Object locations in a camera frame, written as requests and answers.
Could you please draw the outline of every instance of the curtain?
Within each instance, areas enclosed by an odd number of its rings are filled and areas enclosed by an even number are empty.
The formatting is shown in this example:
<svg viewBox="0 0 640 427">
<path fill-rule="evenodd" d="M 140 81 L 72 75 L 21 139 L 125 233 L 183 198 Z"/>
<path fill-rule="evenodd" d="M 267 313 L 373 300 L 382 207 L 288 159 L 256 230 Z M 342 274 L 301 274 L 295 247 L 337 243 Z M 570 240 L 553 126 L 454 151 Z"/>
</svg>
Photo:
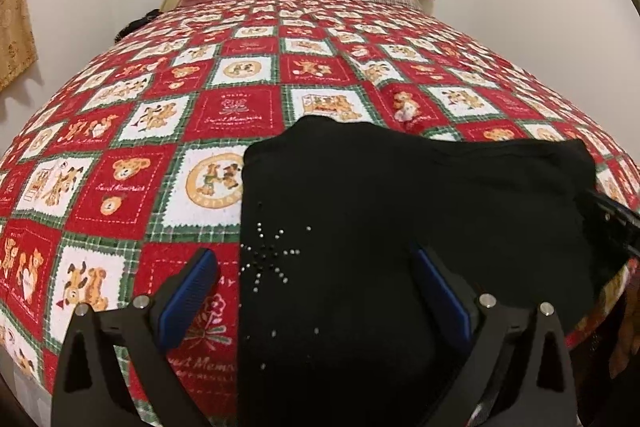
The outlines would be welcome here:
<svg viewBox="0 0 640 427">
<path fill-rule="evenodd" d="M 0 90 L 37 58 L 27 0 L 0 0 Z"/>
</svg>

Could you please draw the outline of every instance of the bedspread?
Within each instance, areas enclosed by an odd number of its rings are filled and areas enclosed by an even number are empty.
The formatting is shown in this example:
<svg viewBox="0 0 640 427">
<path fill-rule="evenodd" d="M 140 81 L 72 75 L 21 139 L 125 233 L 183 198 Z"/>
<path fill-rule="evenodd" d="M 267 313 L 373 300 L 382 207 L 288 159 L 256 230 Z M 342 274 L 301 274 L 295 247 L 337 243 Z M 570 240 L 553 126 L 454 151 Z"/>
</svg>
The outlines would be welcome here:
<svg viewBox="0 0 640 427">
<path fill-rule="evenodd" d="M 177 9 L 94 58 L 0 160 L 0 344 L 50 392 L 76 304 L 124 306 L 207 245 L 219 284 L 168 358 L 207 416 L 234 417 L 242 155 L 308 114 L 429 139 L 579 138 L 599 188 L 640 205 L 636 165 L 600 126 L 421 12 L 358 0 Z M 609 283 L 570 345 L 634 268 Z M 153 421 L 126 351 L 118 357 Z"/>
</svg>

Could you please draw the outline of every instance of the screw head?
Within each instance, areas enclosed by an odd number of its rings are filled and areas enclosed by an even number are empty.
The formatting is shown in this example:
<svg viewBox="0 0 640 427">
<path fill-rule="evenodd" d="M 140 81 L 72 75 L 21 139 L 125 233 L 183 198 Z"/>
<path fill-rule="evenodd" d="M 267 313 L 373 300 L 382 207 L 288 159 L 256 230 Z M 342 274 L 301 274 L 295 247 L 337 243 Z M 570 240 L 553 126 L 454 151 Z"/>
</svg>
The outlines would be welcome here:
<svg viewBox="0 0 640 427">
<path fill-rule="evenodd" d="M 543 302 L 542 304 L 540 304 L 540 312 L 548 317 L 549 315 L 553 315 L 556 312 L 556 309 L 553 307 L 553 304 Z"/>
<path fill-rule="evenodd" d="M 138 308 L 139 310 L 145 309 L 149 304 L 151 304 L 149 295 L 138 295 L 133 299 L 133 307 Z"/>
<path fill-rule="evenodd" d="M 478 299 L 483 308 L 493 308 L 497 303 L 497 299 L 491 293 L 483 293 Z"/>
<path fill-rule="evenodd" d="M 89 304 L 82 302 L 78 304 L 78 306 L 76 306 L 75 313 L 78 317 L 84 317 L 88 312 L 89 312 Z"/>
</svg>

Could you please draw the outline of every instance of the black cloth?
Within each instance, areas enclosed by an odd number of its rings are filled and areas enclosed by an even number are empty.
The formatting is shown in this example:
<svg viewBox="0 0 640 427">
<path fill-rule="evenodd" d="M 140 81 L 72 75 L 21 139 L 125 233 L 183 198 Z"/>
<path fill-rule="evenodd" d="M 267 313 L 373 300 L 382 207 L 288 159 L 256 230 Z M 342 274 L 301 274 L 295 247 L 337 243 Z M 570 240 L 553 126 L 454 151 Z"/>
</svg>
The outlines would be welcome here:
<svg viewBox="0 0 640 427">
<path fill-rule="evenodd" d="M 625 262 L 582 233 L 574 197 L 595 170 L 580 140 L 440 142 L 308 116 L 249 147 L 242 179 L 241 427 L 415 425 L 461 361 L 410 241 L 478 293 L 551 302 L 567 331 Z"/>
<path fill-rule="evenodd" d="M 137 19 L 133 22 L 130 22 L 129 24 L 127 24 L 125 28 L 119 31 L 119 33 L 116 35 L 116 38 L 113 39 L 113 41 L 117 44 L 127 35 L 132 34 L 134 31 L 137 31 L 140 28 L 142 28 L 142 26 L 146 26 L 147 24 L 149 24 L 152 20 L 156 19 L 156 17 L 158 17 L 161 13 L 162 12 L 157 9 L 151 10 L 148 14 L 142 17 L 142 19 Z"/>
</svg>

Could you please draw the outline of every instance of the blue gripper pad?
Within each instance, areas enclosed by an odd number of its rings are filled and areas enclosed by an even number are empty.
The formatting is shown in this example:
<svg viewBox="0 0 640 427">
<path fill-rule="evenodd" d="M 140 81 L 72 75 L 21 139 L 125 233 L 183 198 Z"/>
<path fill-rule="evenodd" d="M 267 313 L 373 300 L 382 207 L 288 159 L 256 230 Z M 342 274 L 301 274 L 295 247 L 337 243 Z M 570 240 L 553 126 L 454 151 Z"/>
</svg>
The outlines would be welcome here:
<svg viewBox="0 0 640 427">
<path fill-rule="evenodd" d="M 411 252 L 415 283 L 445 340 L 459 352 L 468 353 L 480 319 L 476 293 L 432 250 L 415 245 Z"/>
<path fill-rule="evenodd" d="M 200 248 L 185 265 L 156 292 L 151 314 L 156 345 L 165 352 L 182 342 L 187 329 L 218 277 L 213 251 Z"/>
</svg>

